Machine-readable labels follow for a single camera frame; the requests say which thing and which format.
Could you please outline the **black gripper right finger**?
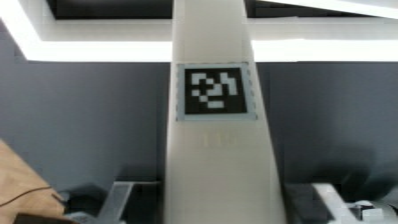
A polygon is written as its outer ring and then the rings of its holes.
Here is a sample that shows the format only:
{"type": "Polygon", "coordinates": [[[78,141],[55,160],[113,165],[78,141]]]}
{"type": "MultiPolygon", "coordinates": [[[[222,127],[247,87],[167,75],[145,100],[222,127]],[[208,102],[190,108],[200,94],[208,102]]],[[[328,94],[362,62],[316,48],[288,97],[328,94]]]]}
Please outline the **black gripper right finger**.
{"type": "Polygon", "coordinates": [[[284,185],[289,224],[359,224],[343,197],[328,183],[284,185]]]}

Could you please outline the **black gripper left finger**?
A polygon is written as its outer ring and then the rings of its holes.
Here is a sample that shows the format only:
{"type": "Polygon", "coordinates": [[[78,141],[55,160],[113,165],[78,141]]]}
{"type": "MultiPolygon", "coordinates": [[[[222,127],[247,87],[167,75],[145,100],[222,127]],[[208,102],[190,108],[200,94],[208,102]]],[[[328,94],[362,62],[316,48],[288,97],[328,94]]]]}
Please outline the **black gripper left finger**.
{"type": "Polygon", "coordinates": [[[163,190],[156,180],[117,180],[106,194],[96,224],[163,224],[163,190]]]}

